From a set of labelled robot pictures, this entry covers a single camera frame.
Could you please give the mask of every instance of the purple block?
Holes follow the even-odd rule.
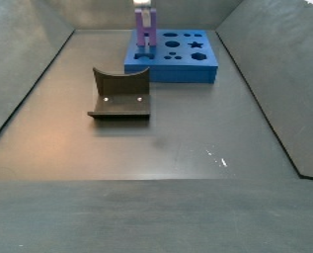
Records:
[[[137,45],[145,46],[145,35],[149,37],[149,46],[156,45],[156,9],[151,9],[151,26],[143,27],[141,9],[135,10]]]

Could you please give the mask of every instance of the black curved object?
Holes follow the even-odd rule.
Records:
[[[149,70],[133,74],[111,75],[92,68],[97,102],[92,118],[148,117],[149,106]]]

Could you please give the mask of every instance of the circular hole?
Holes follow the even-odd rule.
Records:
[[[176,37],[178,36],[178,34],[175,34],[175,33],[166,33],[166,34],[163,34],[166,37]]]
[[[168,46],[168,47],[178,47],[179,42],[166,42],[164,45]]]

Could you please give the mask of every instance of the star-shaped hole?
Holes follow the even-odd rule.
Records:
[[[203,43],[192,42],[190,43],[190,45],[191,45],[191,48],[195,48],[195,47],[202,48]]]

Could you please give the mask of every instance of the blue foam block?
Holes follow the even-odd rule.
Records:
[[[204,31],[156,30],[156,46],[136,46],[132,30],[124,72],[151,69],[152,82],[214,83],[218,62]]]

